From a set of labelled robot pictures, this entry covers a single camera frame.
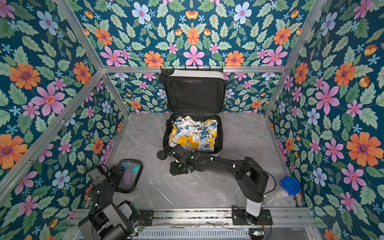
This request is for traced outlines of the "clear black toiletry bag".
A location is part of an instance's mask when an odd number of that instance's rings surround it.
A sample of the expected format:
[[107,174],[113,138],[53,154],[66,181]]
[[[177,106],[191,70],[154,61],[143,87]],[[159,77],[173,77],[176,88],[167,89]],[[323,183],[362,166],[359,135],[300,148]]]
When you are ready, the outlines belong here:
[[119,162],[118,167],[122,170],[122,178],[116,191],[123,194],[132,193],[138,184],[143,164],[139,160],[124,159]]

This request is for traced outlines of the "yellow white patterned shirt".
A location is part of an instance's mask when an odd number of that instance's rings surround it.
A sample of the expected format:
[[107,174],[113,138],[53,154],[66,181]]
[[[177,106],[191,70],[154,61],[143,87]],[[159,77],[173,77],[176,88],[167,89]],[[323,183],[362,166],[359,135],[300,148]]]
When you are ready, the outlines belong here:
[[173,123],[168,144],[172,148],[179,144],[190,151],[213,152],[218,137],[218,126],[217,120],[200,122],[189,115],[178,117]]

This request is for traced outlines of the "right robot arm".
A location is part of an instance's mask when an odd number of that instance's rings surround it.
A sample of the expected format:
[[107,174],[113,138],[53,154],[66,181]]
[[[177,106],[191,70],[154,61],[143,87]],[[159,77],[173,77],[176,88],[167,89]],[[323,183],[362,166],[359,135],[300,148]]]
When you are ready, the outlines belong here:
[[168,156],[175,159],[170,163],[172,176],[197,171],[213,172],[235,179],[247,199],[246,208],[240,216],[245,217],[252,225],[262,219],[261,211],[270,175],[254,159],[250,157],[245,157],[243,160],[224,159],[199,150],[191,152],[181,145],[158,152],[160,160]]

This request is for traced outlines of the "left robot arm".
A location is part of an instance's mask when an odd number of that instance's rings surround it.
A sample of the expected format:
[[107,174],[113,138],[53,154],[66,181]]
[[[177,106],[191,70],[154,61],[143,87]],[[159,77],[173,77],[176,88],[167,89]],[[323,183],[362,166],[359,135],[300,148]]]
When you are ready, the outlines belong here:
[[88,171],[92,180],[92,205],[88,215],[79,222],[79,230],[86,240],[126,240],[134,233],[139,212],[129,201],[118,205],[113,201],[124,171],[122,167],[112,167],[106,172],[101,165]]

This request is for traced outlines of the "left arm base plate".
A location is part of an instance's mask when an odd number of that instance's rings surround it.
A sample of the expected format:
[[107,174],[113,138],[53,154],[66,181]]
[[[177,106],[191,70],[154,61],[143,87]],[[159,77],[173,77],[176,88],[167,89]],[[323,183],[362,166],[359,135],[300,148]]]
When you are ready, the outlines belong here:
[[132,213],[132,225],[136,228],[137,226],[150,227],[154,220],[153,210],[138,210]]

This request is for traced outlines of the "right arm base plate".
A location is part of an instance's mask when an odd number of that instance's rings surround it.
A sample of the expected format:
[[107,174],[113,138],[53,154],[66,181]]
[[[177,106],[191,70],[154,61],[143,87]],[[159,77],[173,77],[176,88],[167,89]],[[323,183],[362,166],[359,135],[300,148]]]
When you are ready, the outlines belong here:
[[272,226],[273,220],[271,212],[266,209],[261,209],[261,212],[258,217],[255,217],[245,209],[240,209],[237,207],[232,207],[232,221],[235,226],[245,226],[245,225],[254,225],[254,226]]

